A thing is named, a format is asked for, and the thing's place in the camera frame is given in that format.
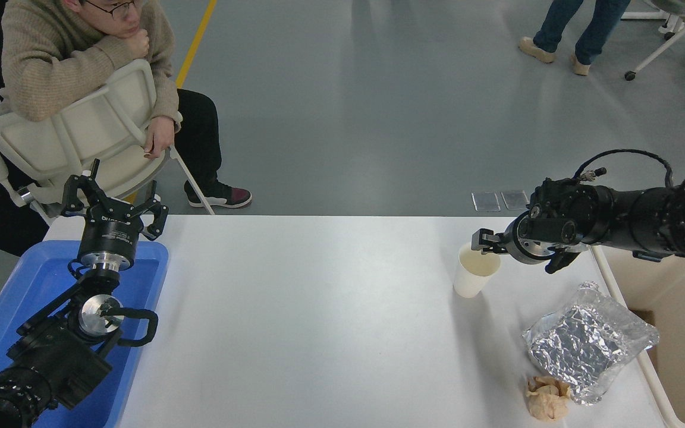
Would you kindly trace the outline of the person's right hand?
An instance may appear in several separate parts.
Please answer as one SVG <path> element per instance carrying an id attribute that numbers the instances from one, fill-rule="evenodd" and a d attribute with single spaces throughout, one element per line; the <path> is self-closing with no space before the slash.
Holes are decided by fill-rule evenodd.
<path id="1" fill-rule="evenodd" d="M 130 51 L 131 59 L 144 59 L 149 54 L 149 33 L 144 28 L 138 28 L 122 40 Z"/>

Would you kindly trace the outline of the person's left hand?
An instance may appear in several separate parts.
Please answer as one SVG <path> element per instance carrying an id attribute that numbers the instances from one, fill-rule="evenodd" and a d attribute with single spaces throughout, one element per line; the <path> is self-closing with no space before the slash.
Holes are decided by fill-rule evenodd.
<path id="1" fill-rule="evenodd" d="M 174 144 L 175 122 L 171 117 L 158 116 L 150 120 L 144 145 L 144 157 L 159 158 L 161 153 Z"/>

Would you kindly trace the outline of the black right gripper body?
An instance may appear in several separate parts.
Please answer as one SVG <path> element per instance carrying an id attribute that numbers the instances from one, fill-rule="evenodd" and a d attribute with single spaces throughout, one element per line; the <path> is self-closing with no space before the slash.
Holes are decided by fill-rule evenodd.
<path id="1" fill-rule="evenodd" d="M 525 265 L 538 265 L 540 263 L 540 244 L 536 241 L 522 238 L 519 234 L 521 219 L 522 217 L 517 217 L 505 230 L 503 238 L 504 247 L 514 260 Z"/>

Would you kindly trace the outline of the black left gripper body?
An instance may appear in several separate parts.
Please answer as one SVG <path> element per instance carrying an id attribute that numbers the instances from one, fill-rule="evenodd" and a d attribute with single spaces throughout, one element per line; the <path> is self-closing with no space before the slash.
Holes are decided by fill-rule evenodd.
<path id="1" fill-rule="evenodd" d="M 142 222 L 132 217 L 136 209 L 125 201 L 112 201 L 110 207 L 100 203 L 90 206 L 85 214 L 80 257 L 109 253 L 135 257 Z"/>

